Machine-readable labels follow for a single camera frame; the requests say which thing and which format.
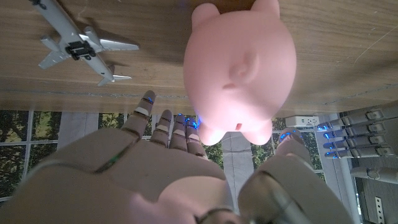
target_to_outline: airplane tail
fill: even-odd
[[[109,69],[111,70],[112,73],[114,73],[114,65],[110,65]],[[104,78],[98,83],[98,86],[103,86],[108,82],[115,82],[118,80],[127,80],[127,79],[131,79],[131,77],[124,77],[122,75],[113,75],[113,80],[108,80],[107,78]]]

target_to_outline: green foliage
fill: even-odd
[[[205,149],[209,160],[217,163],[222,169],[224,169],[223,149],[221,148],[221,141],[212,146],[205,146],[204,144],[202,144],[202,146]]]
[[[30,147],[29,165],[30,171],[34,166],[41,162],[45,157],[57,150],[57,144],[34,144]]]
[[[11,196],[24,172],[25,146],[0,146],[0,197]]]
[[[272,119],[272,130],[281,131],[286,128],[285,118],[273,118]]]
[[[98,116],[98,129],[121,128],[124,124],[124,114],[100,113]]]
[[[60,132],[61,112],[35,111],[32,124],[32,140],[57,140]]]
[[[251,153],[254,169],[257,169],[263,162],[274,155],[272,141],[270,140],[262,146],[251,144]]]
[[[147,126],[144,131],[144,136],[151,136],[152,135],[152,116],[149,117]]]
[[[316,175],[319,176],[319,178],[320,178],[321,180],[323,180],[323,181],[326,182],[326,178],[325,178],[325,173],[324,173],[324,172],[316,173]]]
[[[26,141],[28,111],[0,111],[0,142]]]
[[[317,139],[315,138],[315,132],[303,132],[301,133],[305,146],[310,152],[312,167],[314,170],[322,170],[321,157],[319,156]]]

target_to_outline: piggy bank leg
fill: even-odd
[[[215,130],[209,128],[205,123],[199,125],[199,138],[200,141],[207,145],[212,146],[224,137],[225,131]]]
[[[272,121],[268,121],[261,129],[242,133],[243,136],[251,143],[263,145],[267,143],[272,135]]]

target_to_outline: robot finger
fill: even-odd
[[[145,127],[147,126],[155,98],[156,95],[153,91],[147,91],[138,103],[137,108],[130,115],[129,119],[127,119],[121,129],[138,136],[139,139],[141,139],[144,134]]]
[[[169,129],[172,116],[173,115],[171,111],[163,111],[162,116],[156,125],[155,131],[150,138],[151,142],[167,147],[167,143],[169,142]]]
[[[187,118],[186,124],[187,130],[185,137],[187,139],[188,152],[201,158],[208,159],[206,151],[199,140],[196,121],[192,118]]]
[[[187,141],[185,140],[185,116],[183,114],[178,114],[175,117],[173,134],[169,148],[187,152]]]

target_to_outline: toy airplane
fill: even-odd
[[[55,0],[30,0],[33,6],[61,35],[61,40],[56,43],[51,37],[44,35],[42,43],[52,51],[39,64],[46,69],[72,57],[74,60],[84,60],[96,73],[104,77],[98,86],[103,86],[115,80],[127,80],[131,77],[114,75],[114,66],[106,66],[97,55],[104,50],[138,50],[135,44],[125,44],[112,40],[99,39],[94,29],[90,26],[84,29],[86,35],[80,34],[79,29]]]

